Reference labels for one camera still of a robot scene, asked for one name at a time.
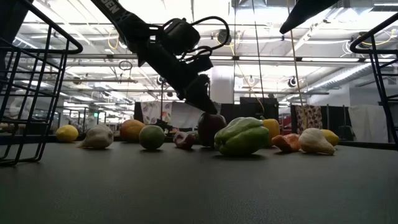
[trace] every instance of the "black curtain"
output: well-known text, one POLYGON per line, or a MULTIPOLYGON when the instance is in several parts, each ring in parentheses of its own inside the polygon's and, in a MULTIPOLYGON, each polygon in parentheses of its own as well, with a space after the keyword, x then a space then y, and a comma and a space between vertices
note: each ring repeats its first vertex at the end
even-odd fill
POLYGON ((297 134, 297 112, 296 112, 296 106, 291 105, 290 106, 290 114, 292 117, 292 133, 297 134))
POLYGON ((134 119, 141 121, 142 123, 144 122, 144 117, 142 115, 141 102, 136 102, 134 104, 134 119))
POLYGON ((220 114, 224 116, 226 123, 228 124, 233 119, 241 116, 240 105, 224 103, 221 105, 220 114))
POLYGON ((240 108, 242 117, 253 117, 260 119, 260 116, 265 119, 276 119, 279 120, 279 107, 278 101, 275 98, 264 98, 259 99, 264 106, 264 112, 262 111, 261 105, 256 98, 241 97, 240 108))
POLYGON ((351 126, 348 107, 329 106, 329 117, 327 109, 328 109, 327 106, 321 106, 323 129, 329 129, 334 133, 338 133, 339 127, 351 126))

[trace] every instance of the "white curtain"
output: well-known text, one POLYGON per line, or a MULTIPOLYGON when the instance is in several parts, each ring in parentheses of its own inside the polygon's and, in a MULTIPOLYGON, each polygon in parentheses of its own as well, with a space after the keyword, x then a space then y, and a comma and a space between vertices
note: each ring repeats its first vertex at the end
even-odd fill
POLYGON ((350 106, 348 112, 357 141, 388 142, 387 121, 382 106, 350 106))

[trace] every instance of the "air duct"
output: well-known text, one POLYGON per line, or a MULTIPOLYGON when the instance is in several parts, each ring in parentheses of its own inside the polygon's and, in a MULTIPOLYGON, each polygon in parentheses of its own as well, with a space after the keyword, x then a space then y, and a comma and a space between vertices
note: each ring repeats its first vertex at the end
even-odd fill
POLYGON ((343 85, 350 81, 365 77, 373 72, 372 64, 366 63, 363 65, 358 65, 353 68, 342 68, 331 75, 315 82, 308 91, 316 91, 322 89, 331 89, 336 86, 343 85))

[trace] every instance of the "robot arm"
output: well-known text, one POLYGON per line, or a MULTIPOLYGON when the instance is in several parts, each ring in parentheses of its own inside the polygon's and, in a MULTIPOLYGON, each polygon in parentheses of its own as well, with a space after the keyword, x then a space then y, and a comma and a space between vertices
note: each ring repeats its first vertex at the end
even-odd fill
POLYGON ((207 17, 193 24, 187 23, 185 19, 172 19, 163 26, 156 26, 145 23, 125 10, 118 0, 91 1, 112 22, 121 41, 137 54, 138 66, 147 62, 177 92, 178 98, 186 99, 186 103, 205 112, 217 113, 207 95, 209 78, 198 73, 213 67, 210 60, 212 51, 224 46, 229 39, 229 27, 222 18, 207 17), (224 43, 216 47, 201 46, 194 49, 200 35, 193 26, 208 19, 221 21, 226 26, 227 37, 224 43), (185 58, 197 50, 198 54, 185 58))

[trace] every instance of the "ceiling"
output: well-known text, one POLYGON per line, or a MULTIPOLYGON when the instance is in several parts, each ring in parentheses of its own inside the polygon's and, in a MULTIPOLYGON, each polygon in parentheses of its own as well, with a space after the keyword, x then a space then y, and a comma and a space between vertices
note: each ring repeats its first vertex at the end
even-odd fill
MULTIPOLYGON (((385 10, 375 11, 374 1, 370 1, 372 5, 366 5, 366 7, 331 7, 294 29, 292 37, 290 34, 282 36, 279 33, 279 28, 288 16, 288 10, 283 3, 285 1, 268 1, 268 6, 262 4, 262 0, 255 1, 254 13, 251 7, 245 5, 250 1, 243 0, 239 1, 241 6, 238 7, 231 7, 233 2, 230 0, 119 0, 119 2, 144 21, 153 24, 163 24, 174 17, 184 17, 188 22, 197 21, 206 16, 222 17, 229 24, 233 41, 231 46, 222 47, 214 51, 213 55, 226 56, 226 58, 234 55, 240 58, 253 57, 253 60, 214 60, 214 65, 235 66, 235 77, 254 79, 251 87, 255 90, 261 89, 261 75, 264 91, 292 91, 287 82, 295 75, 295 67, 292 60, 287 62, 265 58, 261 61, 260 73, 259 62, 256 60, 258 55, 291 57, 293 41, 296 57, 368 57, 349 51, 351 39, 357 38, 360 32, 372 29, 396 13, 387 6, 385 10)), ((352 0, 350 2, 353 6, 357 6, 356 3, 368 1, 352 0)), ((160 86, 156 84, 158 74, 148 65, 137 67, 136 57, 131 55, 123 44, 118 43, 118 34, 113 25, 90 0, 35 0, 34 6, 57 22, 84 46, 81 55, 74 55, 68 59, 65 79, 80 77, 97 80, 96 82, 82 82, 79 85, 65 82, 63 92, 66 95, 79 94, 98 101, 106 101, 107 99, 101 98, 101 94, 96 90, 137 90, 136 92, 120 91, 120 94, 139 101, 160 98, 159 93, 145 93, 148 90, 160 89, 160 86), (119 63, 124 60, 131 63, 131 70, 123 71, 119 68, 119 63), (138 82, 127 82, 129 77, 138 82)), ((398 41, 395 32, 396 25, 395 23, 389 26, 377 35, 377 41, 382 43, 380 47, 396 48, 398 41)), ((38 17, 29 13, 17 35, 18 41, 14 44, 41 48, 45 45, 47 28, 48 26, 38 17)), ((220 29, 224 29, 218 21, 206 21, 195 28, 201 35, 199 46, 217 45, 215 37, 220 29)), ((53 34, 50 45, 54 49, 62 49, 65 42, 62 36, 53 34)), ((21 62, 21 66, 25 68, 29 68, 32 64, 33 61, 29 59, 21 62)), ((354 62, 299 62, 297 71, 302 86, 310 86, 339 69, 355 65, 354 62)), ((249 91, 249 85, 243 81, 236 82, 235 90, 249 91)), ((242 95, 249 96, 249 94, 235 94, 235 100, 239 100, 242 95)), ((177 97, 166 96, 166 99, 176 100, 177 97)))

